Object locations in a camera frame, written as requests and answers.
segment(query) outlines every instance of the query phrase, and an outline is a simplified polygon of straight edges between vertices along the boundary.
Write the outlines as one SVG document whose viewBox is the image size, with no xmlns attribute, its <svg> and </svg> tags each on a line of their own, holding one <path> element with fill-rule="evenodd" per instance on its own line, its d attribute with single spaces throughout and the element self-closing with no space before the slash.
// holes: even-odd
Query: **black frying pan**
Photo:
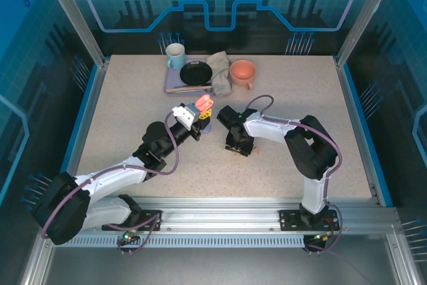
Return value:
<svg viewBox="0 0 427 285">
<path fill-rule="evenodd" d="M 212 78 L 212 68 L 202 61 L 191 61 L 181 68 L 181 80 L 189 86 L 200 86 Z"/>
</svg>

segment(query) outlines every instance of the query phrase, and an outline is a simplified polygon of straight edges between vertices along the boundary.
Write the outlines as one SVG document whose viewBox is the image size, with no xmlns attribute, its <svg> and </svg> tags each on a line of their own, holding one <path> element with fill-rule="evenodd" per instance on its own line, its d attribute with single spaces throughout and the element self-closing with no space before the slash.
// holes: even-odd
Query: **black mounting plate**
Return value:
<svg viewBox="0 0 427 285">
<path fill-rule="evenodd" d="M 161 224 L 161 210 L 142 210 L 140 213 L 140 222 L 145 222 L 146 220 L 149 220 L 151 217 L 153 217 L 154 215 L 159 214 L 159 219 L 158 221 L 155 223 L 155 228 L 153 229 L 154 232 L 158 232 L 160 231 L 160 224 Z M 138 231 L 140 232 L 149 232 L 150 228 L 152 227 L 153 223 L 149 223 L 147 225 L 144 225 L 140 228 L 138 228 Z M 116 231 L 114 228 L 111 228 L 107 225 L 103 225 L 102 226 L 102 230 L 105 231 L 110 231 L 110 230 L 114 230 Z"/>
<path fill-rule="evenodd" d="M 299 210 L 280 210 L 279 211 L 279 223 L 280 230 L 282 232 L 329 232 L 331 226 L 325 221 L 325 218 L 336 219 L 336 222 L 332 224 L 334 231 L 340 230 L 340 223 L 338 221 L 338 215 L 335 210 L 325 211 L 325 216 L 317 224 L 314 224 L 312 228 L 307 227 L 301 220 L 301 213 Z"/>
</svg>

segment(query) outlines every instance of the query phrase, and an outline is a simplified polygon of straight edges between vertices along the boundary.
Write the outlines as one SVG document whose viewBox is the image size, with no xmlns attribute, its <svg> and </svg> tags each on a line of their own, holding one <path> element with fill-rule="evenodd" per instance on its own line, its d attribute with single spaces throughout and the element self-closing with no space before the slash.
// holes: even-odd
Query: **blue wall panel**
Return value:
<svg viewBox="0 0 427 285">
<path fill-rule="evenodd" d="M 393 203 L 404 222 L 427 220 L 425 1 L 382 0 L 348 60 Z"/>
<path fill-rule="evenodd" d="M 17 284 L 37 179 L 57 174 L 93 62 L 57 0 L 0 0 L 0 283 Z"/>
<path fill-rule="evenodd" d="M 180 33 L 185 38 L 185 46 L 190 53 L 227 50 L 228 53 L 335 54 L 365 2 L 365 0 L 76 1 L 106 55 L 160 54 L 158 41 L 161 41 L 161 33 L 168 32 Z M 291 47 L 295 47 L 298 41 L 303 41 L 304 46 L 300 46 L 300 50 L 294 52 Z"/>
</svg>

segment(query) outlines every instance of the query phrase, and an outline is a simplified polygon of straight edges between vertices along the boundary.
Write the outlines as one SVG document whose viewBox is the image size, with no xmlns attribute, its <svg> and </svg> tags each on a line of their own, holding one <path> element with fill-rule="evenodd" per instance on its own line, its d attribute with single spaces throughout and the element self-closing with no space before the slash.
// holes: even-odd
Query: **light blue mug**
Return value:
<svg viewBox="0 0 427 285">
<path fill-rule="evenodd" d="M 181 69 L 185 65 L 185 48 L 180 43 L 171 43 L 166 47 L 168 57 L 167 66 L 172 69 Z"/>
</svg>

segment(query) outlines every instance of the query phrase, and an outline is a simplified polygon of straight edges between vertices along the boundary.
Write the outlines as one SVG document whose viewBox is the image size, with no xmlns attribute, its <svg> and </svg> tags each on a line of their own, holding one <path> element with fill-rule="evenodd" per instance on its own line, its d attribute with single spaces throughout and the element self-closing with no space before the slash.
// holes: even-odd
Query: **purple tray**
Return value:
<svg viewBox="0 0 427 285">
<path fill-rule="evenodd" d="M 185 63 L 189 63 L 190 61 L 202 61 L 205 62 L 206 58 L 187 58 L 185 60 Z M 178 69 L 172 69 L 168 68 L 166 71 L 166 81 L 165 81 L 165 90 L 172 89 L 177 86 L 186 86 L 186 84 L 181 80 L 181 77 L 179 76 L 180 70 Z M 168 95 L 174 95 L 174 96 L 202 96 L 206 93 L 210 94 L 211 96 L 214 96 L 215 93 L 212 89 L 205 89 L 205 90 L 197 90 L 197 91 L 190 91 L 188 93 L 167 93 Z"/>
</svg>

